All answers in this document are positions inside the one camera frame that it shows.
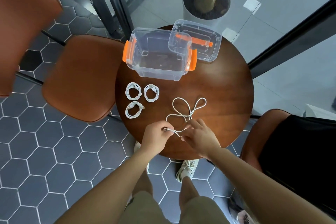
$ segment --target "potted plant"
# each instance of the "potted plant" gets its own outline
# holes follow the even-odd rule
[[[217,31],[216,26],[229,7],[230,0],[183,0],[183,18]]]

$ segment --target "white sneaker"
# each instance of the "white sneaker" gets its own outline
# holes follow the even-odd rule
[[[140,147],[141,147],[141,143],[139,143],[139,142],[137,141],[137,142],[135,143],[135,145],[134,145],[134,153],[136,153],[137,150],[140,149]],[[148,171],[149,171],[149,163],[148,163],[148,165],[147,165],[147,167],[146,167],[146,171],[147,171],[147,173],[148,173]]]
[[[176,173],[176,180],[182,183],[182,179],[188,176],[190,179],[194,176],[199,159],[185,160],[180,170]]]

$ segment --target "person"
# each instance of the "person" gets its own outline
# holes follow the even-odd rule
[[[146,171],[150,160],[164,149],[166,141],[173,134],[163,128],[174,129],[166,121],[148,125],[142,145],[136,147],[133,156],[79,199],[55,223],[170,223],[153,199],[153,188]],[[190,120],[182,140],[226,175],[259,223],[334,224],[315,206],[229,150],[221,148],[215,134],[203,120]],[[196,166],[196,160],[185,161],[176,176],[182,182],[180,223],[229,223],[216,203],[208,197],[200,197],[193,186],[191,178]]]

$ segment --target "white cable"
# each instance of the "white cable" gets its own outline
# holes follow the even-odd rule
[[[135,88],[136,90],[139,91],[139,94],[135,97],[135,98],[132,98],[130,95],[129,95],[129,90],[132,89],[132,88]],[[126,91],[125,91],[125,94],[127,96],[127,98],[129,100],[138,100],[141,96],[141,87],[139,84],[135,83],[135,82],[130,82],[127,87],[126,87]]]
[[[189,115],[183,115],[182,113],[180,113],[178,110],[175,109],[175,107],[174,107],[174,101],[175,101],[176,99],[182,99],[184,102],[187,103],[188,108],[189,108]],[[201,99],[203,99],[203,100],[205,101],[205,103],[204,103],[204,105],[202,105],[202,106],[200,106],[200,107],[197,107],[197,104],[198,104],[198,102],[199,102]],[[183,98],[174,98],[173,103],[172,103],[172,105],[173,105],[173,109],[174,109],[177,113],[179,113],[179,114],[169,114],[169,115],[167,115],[167,117],[166,117],[166,121],[168,122],[168,117],[169,117],[169,116],[179,116],[179,117],[183,117],[184,121],[187,122],[186,117],[189,118],[188,121],[191,120],[191,116],[194,114],[194,112],[195,112],[197,109],[200,109],[200,108],[204,107],[206,104],[207,104],[207,100],[206,100],[205,98],[200,98],[199,100],[196,101],[196,104],[195,104],[194,109],[191,110],[191,109],[190,109],[190,105],[188,104],[188,102],[187,102],[185,99],[183,99]],[[177,134],[178,137],[181,137],[181,136],[178,134],[178,132],[180,133],[180,132],[182,132],[182,131],[185,130],[185,129],[186,129],[186,128],[182,129],[181,131],[178,131],[178,130],[175,130],[175,129],[166,128],[166,130],[170,130],[170,131],[174,132],[175,134]]]
[[[139,107],[139,111],[135,115],[130,115],[128,113],[128,110],[132,109],[135,105],[137,105]],[[145,109],[145,107],[141,103],[139,103],[138,101],[133,101],[133,102],[129,103],[128,106],[126,107],[125,115],[129,119],[134,119],[134,118],[136,118],[140,115],[142,109]]]
[[[146,95],[147,93],[147,90],[149,89],[152,89],[155,93],[156,93],[156,96],[155,98],[153,99],[149,99]],[[154,84],[148,84],[144,89],[143,89],[143,94],[145,96],[145,99],[148,101],[148,102],[154,102],[155,100],[157,100],[159,98],[159,93],[160,93],[160,90],[157,86],[155,86]]]

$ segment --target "person's right arm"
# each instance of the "person's right arm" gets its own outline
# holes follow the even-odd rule
[[[232,182],[258,222],[262,224],[335,224],[321,210],[221,148],[202,119],[191,120],[182,137],[196,152],[212,161]]]

